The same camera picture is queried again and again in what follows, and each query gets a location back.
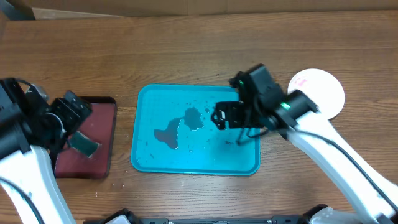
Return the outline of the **green and yellow sponge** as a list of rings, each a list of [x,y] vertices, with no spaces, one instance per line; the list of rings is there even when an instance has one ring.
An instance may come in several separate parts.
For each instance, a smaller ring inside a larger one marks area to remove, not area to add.
[[[101,144],[91,140],[89,137],[81,133],[75,132],[67,141],[70,148],[76,149],[86,157],[91,157],[100,147]]]

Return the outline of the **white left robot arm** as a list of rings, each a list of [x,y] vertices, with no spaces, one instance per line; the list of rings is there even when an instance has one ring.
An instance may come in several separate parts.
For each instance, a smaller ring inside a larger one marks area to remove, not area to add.
[[[49,102],[24,84],[1,80],[1,186],[24,223],[73,223],[56,179],[109,174],[116,102],[71,91]]]

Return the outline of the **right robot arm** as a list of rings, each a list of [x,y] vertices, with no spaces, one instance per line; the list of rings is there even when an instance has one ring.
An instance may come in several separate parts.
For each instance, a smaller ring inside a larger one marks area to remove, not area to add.
[[[375,171],[302,91],[272,97],[243,93],[215,105],[218,129],[264,128],[306,153],[339,188],[355,212],[351,223],[397,223],[397,185]]]

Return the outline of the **white plate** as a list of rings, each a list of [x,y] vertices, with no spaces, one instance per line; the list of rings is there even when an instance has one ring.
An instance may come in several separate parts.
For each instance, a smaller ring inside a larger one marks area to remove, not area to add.
[[[327,71],[308,68],[290,80],[287,93],[300,90],[306,94],[327,119],[336,117],[345,105],[345,92],[336,77]]]

